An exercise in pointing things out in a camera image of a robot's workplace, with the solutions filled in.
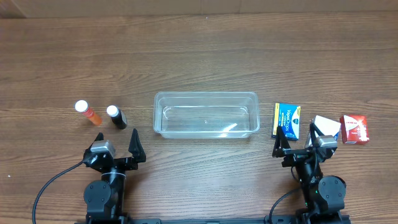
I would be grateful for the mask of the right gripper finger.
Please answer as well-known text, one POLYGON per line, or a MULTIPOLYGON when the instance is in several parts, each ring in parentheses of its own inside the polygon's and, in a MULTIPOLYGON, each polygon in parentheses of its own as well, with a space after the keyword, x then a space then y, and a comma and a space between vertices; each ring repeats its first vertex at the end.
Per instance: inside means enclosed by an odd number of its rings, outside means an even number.
POLYGON ((288 139, 286 138, 281 126, 277 127, 274 149, 272 152, 273 157, 284 157, 291 150, 288 139))
POLYGON ((311 143, 309 146, 321 146, 321 140, 324 134, 317 128, 314 123, 310 124, 310 139, 311 143))

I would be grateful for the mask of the black bottle white cap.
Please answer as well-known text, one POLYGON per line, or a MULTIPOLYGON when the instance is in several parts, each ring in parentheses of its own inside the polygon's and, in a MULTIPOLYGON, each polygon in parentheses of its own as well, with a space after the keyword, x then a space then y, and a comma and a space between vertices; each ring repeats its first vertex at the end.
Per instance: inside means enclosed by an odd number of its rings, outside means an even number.
POLYGON ((111 117, 112 122, 119 129, 127 127, 127 119, 124 113, 115 105, 109 105, 106 109, 107 114, 111 117))

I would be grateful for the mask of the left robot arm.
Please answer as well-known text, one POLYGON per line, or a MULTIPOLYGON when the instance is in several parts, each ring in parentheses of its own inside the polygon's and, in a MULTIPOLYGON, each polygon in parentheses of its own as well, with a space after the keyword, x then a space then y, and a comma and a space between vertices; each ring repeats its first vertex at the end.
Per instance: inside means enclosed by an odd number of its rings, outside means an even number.
POLYGON ((85 150, 83 163, 101 173, 101 179, 86 186, 83 194, 86 203, 86 223, 132 223, 130 215, 123 211, 126 172, 137 170, 138 164, 146 161, 139 135, 132 131, 129 157, 116 158, 111 141, 99 133, 91 146, 85 150))

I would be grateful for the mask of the blue yellow VapoDrops box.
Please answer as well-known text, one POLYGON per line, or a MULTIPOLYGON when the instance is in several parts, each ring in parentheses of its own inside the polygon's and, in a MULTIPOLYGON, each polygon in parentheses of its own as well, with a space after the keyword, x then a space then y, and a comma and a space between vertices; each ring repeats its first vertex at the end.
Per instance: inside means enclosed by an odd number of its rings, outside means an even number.
POLYGON ((281 127, 286 138, 298 141, 300 135, 301 107, 285 103, 275 103, 272 122, 272 137, 277 136, 277 128, 281 127))

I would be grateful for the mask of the orange tube white cap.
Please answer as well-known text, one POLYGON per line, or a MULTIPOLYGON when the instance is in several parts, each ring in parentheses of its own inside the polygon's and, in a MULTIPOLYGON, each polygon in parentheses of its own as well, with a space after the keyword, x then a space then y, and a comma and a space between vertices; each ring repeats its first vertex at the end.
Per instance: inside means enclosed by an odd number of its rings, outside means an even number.
POLYGON ((99 126, 102 123, 102 119, 97 115, 88 105, 85 100, 78 100, 75 103, 75 110, 85 115, 94 125, 99 126))

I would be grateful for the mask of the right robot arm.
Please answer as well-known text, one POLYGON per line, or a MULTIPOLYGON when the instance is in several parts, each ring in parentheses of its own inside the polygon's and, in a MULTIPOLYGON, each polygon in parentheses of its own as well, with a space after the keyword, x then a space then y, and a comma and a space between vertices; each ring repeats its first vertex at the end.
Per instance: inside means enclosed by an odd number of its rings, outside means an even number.
POLYGON ((324 176, 320 163, 331 158, 337 150, 337 141, 331 135, 324 135, 314 124, 310 125, 312 143, 303 149, 292 149, 282 127, 277 127, 273 157, 281 157, 282 167, 296 170, 292 173, 299 187, 281 196, 272 206, 269 223, 283 219, 286 223, 350 223, 349 216, 343 216, 345 208, 346 183, 335 175, 324 176), (293 215, 273 216, 276 206, 289 195, 303 193, 305 208, 293 215))

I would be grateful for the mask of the red white box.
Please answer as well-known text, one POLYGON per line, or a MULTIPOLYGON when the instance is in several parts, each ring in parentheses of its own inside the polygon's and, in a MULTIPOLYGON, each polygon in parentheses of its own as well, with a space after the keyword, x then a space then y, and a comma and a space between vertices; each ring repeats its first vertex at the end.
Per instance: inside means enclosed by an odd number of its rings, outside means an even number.
POLYGON ((369 142, 367 117, 349 114, 340 118, 343 144, 366 144, 369 142))

